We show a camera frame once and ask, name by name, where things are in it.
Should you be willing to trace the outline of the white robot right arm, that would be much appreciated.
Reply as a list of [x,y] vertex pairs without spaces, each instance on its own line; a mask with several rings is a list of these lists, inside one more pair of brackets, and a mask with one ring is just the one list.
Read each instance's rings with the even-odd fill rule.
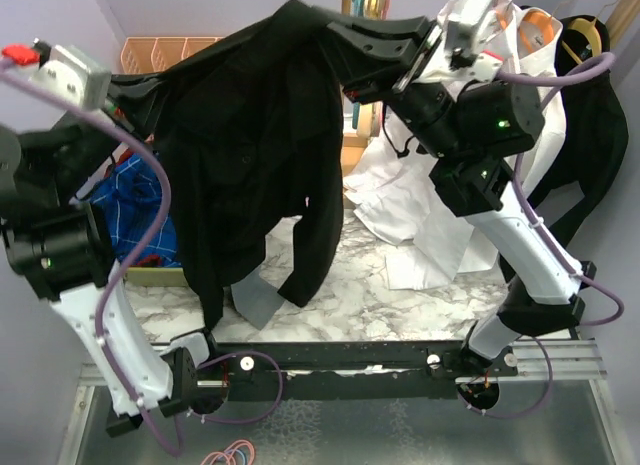
[[506,26],[492,7],[380,21],[333,13],[320,43],[346,96],[381,102],[435,163],[430,180],[441,203],[478,228],[514,269],[505,302],[477,321],[457,366],[491,369],[522,336],[575,327],[579,292],[595,273],[571,257],[522,196],[510,156],[529,151],[544,126],[538,88],[552,78],[509,76],[493,43]]

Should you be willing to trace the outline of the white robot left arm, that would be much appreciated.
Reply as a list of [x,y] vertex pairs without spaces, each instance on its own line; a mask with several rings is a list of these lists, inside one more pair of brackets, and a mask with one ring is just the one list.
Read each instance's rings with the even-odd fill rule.
[[1,79],[65,112],[48,131],[1,131],[1,233],[12,270],[73,328],[110,389],[107,432],[119,436],[149,422],[207,415],[198,384],[220,370],[212,335],[195,330],[162,351],[146,340],[125,296],[127,261],[117,260],[104,214],[73,204],[80,186],[119,144],[139,148],[160,111],[148,76],[42,68]]

